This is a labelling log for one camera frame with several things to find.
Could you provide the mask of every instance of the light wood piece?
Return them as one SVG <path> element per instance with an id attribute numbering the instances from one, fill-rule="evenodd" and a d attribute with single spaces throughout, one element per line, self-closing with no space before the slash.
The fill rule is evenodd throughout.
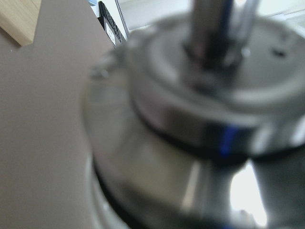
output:
<path id="1" fill-rule="evenodd" d="M 21 46 L 34 40 L 41 0 L 0 0 L 0 27 Z"/>

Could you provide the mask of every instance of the small screw hole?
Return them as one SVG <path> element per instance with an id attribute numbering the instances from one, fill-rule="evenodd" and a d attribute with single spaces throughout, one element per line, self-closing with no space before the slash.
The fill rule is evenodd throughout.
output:
<path id="1" fill-rule="evenodd" d="M 286 57 L 286 53 L 284 52 L 284 51 L 282 51 L 282 50 L 279 50 L 279 49 L 272 49 L 271 50 L 271 52 L 272 52 L 272 54 L 274 55 L 274 56 L 277 56 L 277 57 L 280 57 L 280 58 L 284 58 L 284 57 Z"/>

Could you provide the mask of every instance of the metal cylinder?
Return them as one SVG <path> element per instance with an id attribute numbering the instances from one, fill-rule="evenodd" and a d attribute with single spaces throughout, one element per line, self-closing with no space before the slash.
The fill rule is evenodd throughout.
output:
<path id="1" fill-rule="evenodd" d="M 204 67 L 238 64 L 258 0 L 195 0 L 189 49 Z"/>

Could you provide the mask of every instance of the chrome surface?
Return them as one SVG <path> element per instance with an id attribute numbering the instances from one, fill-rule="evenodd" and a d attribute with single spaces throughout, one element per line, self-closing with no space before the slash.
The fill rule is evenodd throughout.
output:
<path id="1" fill-rule="evenodd" d="M 195 0 L 190 52 L 204 67 L 228 67 L 242 59 L 258 0 Z"/>
<path id="2" fill-rule="evenodd" d="M 93 68 L 98 177 L 148 229 L 305 228 L 305 38 L 257 19 L 240 64 L 203 68 L 190 32 L 165 19 Z"/>
<path id="3" fill-rule="evenodd" d="M 136 32 L 124 49 L 131 97 L 146 122 L 215 156 L 304 144 L 304 37 L 257 19 L 239 67 L 202 70 L 182 48 L 188 32 L 187 17 L 167 19 Z"/>
<path id="4" fill-rule="evenodd" d="M 92 221 L 97 229 L 129 229 L 116 214 L 105 197 L 92 166 L 92 157 L 87 161 L 86 181 Z"/>
<path id="5" fill-rule="evenodd" d="M 222 165 L 164 141 L 131 107 L 114 56 L 84 97 L 93 155 L 113 197 L 148 228 L 302 229 L 305 150 Z"/>

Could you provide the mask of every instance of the white label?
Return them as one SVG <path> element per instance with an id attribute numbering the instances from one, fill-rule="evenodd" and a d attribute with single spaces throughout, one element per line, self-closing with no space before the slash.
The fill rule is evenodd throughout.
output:
<path id="1" fill-rule="evenodd" d="M 110 40 L 115 45 L 115 36 L 114 36 L 113 32 L 111 31 L 110 26 L 107 23 L 106 23 L 106 33 L 108 34 Z"/>

